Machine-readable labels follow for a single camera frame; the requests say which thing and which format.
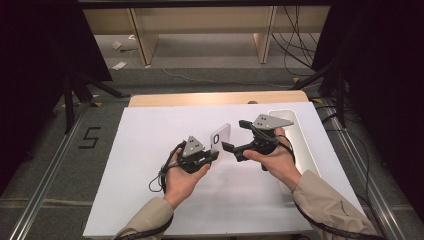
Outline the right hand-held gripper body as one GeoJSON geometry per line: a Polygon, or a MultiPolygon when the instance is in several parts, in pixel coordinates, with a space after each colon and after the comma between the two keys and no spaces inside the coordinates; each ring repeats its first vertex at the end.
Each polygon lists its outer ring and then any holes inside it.
{"type": "Polygon", "coordinates": [[[263,155],[272,153],[280,143],[275,130],[293,124],[293,121],[287,119],[260,114],[253,123],[248,124],[254,135],[254,150],[263,155]]]}

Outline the light wooden desk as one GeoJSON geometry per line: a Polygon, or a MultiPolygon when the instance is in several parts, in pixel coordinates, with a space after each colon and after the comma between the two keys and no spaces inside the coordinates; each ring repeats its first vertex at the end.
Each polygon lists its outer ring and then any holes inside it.
{"type": "Polygon", "coordinates": [[[141,63],[149,65],[161,34],[251,33],[259,62],[267,61],[271,35],[287,33],[296,23],[301,33],[320,33],[328,6],[182,7],[88,9],[95,35],[133,34],[141,63]]]}

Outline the person's right hand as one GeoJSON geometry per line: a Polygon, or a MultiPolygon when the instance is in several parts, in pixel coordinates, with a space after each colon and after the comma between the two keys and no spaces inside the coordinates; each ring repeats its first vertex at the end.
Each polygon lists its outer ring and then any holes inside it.
{"type": "Polygon", "coordinates": [[[263,164],[270,174],[282,182],[291,192],[295,190],[302,177],[295,166],[292,155],[282,146],[277,146],[268,155],[262,155],[253,150],[245,150],[243,156],[263,164]]]}

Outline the white foam board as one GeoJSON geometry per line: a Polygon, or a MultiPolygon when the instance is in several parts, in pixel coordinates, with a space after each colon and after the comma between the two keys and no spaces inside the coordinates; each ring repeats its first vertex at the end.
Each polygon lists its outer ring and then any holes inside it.
{"type": "MultiPolygon", "coordinates": [[[[158,195],[154,179],[170,152],[189,136],[204,146],[225,123],[230,141],[252,141],[240,120],[253,121],[274,110],[296,113],[320,177],[350,203],[359,203],[315,107],[309,102],[186,107],[128,107],[124,110],[84,236],[110,238],[158,195]]],[[[238,162],[225,152],[193,194],[175,211],[166,234],[172,238],[307,232],[288,189],[254,161],[238,162]]]]}

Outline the black metal stand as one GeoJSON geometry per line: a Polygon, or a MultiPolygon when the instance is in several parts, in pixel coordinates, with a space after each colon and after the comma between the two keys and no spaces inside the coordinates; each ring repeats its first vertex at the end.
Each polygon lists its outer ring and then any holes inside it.
{"type": "Polygon", "coordinates": [[[346,127],[344,118],[344,103],[345,103],[345,81],[344,74],[341,68],[340,60],[333,59],[330,63],[323,67],[321,70],[314,73],[307,79],[296,83],[291,90],[301,90],[306,86],[312,84],[318,79],[322,78],[323,81],[319,88],[319,93],[323,97],[328,97],[332,92],[336,94],[336,118],[343,128],[346,127]]]}
{"type": "Polygon", "coordinates": [[[75,123],[73,96],[76,96],[82,103],[90,103],[93,95],[88,89],[89,84],[117,98],[129,97],[129,94],[117,91],[87,74],[79,72],[68,73],[62,83],[66,112],[66,134],[71,131],[75,123]]]}

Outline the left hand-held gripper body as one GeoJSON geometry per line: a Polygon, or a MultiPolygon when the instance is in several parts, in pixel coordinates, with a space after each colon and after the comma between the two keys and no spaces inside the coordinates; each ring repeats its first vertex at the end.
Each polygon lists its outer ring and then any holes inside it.
{"type": "Polygon", "coordinates": [[[205,164],[200,161],[204,158],[205,147],[194,136],[190,136],[183,145],[183,150],[177,158],[178,165],[187,173],[195,173],[205,164]]]}

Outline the white plastic bin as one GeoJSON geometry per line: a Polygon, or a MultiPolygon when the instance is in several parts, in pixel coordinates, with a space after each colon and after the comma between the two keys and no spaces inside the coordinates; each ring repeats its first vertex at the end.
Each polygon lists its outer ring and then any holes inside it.
{"type": "Polygon", "coordinates": [[[292,125],[285,126],[284,129],[286,137],[292,144],[295,155],[295,166],[299,172],[303,174],[306,171],[311,171],[320,176],[296,113],[292,110],[274,110],[270,111],[269,115],[292,122],[292,125]]]}

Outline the person's left hand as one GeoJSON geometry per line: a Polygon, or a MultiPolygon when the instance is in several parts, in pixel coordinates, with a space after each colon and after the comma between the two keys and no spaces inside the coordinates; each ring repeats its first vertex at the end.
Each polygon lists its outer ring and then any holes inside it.
{"type": "Polygon", "coordinates": [[[179,166],[170,168],[166,174],[166,190],[163,199],[176,209],[193,193],[196,184],[209,169],[210,164],[206,164],[197,172],[190,174],[179,166]]]}

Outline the dark curtain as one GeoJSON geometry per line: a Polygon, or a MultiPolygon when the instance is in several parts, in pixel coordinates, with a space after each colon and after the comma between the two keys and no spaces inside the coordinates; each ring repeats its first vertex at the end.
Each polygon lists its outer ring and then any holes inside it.
{"type": "Polygon", "coordinates": [[[424,0],[333,0],[313,68],[330,62],[365,9],[349,47],[349,95],[382,160],[424,220],[424,0]]]}
{"type": "Polygon", "coordinates": [[[78,0],[0,0],[0,195],[62,96],[68,70],[112,79],[78,0]]]}

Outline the iridescent phone case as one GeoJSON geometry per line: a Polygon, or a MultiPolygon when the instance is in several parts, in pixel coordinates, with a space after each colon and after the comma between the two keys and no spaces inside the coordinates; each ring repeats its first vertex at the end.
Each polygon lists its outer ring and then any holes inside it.
{"type": "Polygon", "coordinates": [[[225,123],[210,135],[211,152],[218,152],[218,157],[212,162],[212,165],[218,165],[224,159],[225,151],[223,150],[222,143],[229,142],[230,135],[231,125],[229,123],[225,123]]]}

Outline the aluminium floor rail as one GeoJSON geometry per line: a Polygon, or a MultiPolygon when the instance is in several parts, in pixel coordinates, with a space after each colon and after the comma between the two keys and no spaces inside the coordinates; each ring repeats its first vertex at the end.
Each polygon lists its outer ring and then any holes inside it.
{"type": "Polygon", "coordinates": [[[341,126],[336,118],[334,101],[324,98],[323,103],[328,113],[328,116],[323,119],[323,122],[331,122],[333,128],[330,129],[330,132],[335,132],[338,135],[338,138],[347,151],[350,161],[365,188],[365,195],[362,197],[362,200],[370,208],[380,231],[387,240],[405,240],[405,235],[394,213],[371,176],[368,150],[364,142],[346,127],[343,128],[341,126]]]}
{"type": "Polygon", "coordinates": [[[4,206],[7,209],[21,209],[21,214],[7,240],[24,240],[26,238],[88,109],[88,104],[80,105],[76,110],[74,125],[66,133],[61,132],[60,139],[56,141],[56,147],[52,150],[53,155],[42,171],[42,177],[35,181],[33,175],[27,174],[30,183],[36,184],[31,195],[4,199],[4,206]]]}

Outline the light wooden table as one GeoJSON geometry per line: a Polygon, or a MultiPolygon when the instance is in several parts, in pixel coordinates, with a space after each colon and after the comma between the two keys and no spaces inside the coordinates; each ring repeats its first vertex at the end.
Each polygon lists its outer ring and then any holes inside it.
{"type": "Polygon", "coordinates": [[[249,102],[256,102],[258,104],[308,102],[308,97],[306,93],[301,90],[150,94],[133,96],[128,106],[198,106],[248,104],[249,102]]]}

